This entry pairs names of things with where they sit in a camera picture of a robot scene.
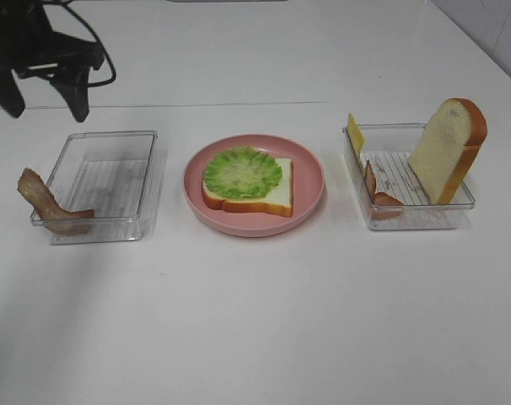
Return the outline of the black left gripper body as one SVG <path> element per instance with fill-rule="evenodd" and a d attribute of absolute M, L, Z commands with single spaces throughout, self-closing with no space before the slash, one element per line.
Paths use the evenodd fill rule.
<path fill-rule="evenodd" d="M 52 84 L 86 84 L 105 61 L 105 48 L 91 30 L 83 40 L 54 30 L 45 6 L 58 6 L 86 29 L 67 1 L 0 1 L 0 72 L 43 78 Z"/>

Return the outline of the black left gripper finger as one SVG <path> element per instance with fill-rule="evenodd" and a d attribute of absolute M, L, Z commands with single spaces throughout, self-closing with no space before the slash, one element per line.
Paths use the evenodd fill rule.
<path fill-rule="evenodd" d="M 23 96 L 8 69 L 0 69 L 0 107 L 13 118 L 20 117 L 25 109 Z"/>
<path fill-rule="evenodd" d="M 50 84 L 66 101 L 76 122 L 84 122 L 89 115 L 89 75 L 81 73 L 71 78 L 53 77 Z"/>

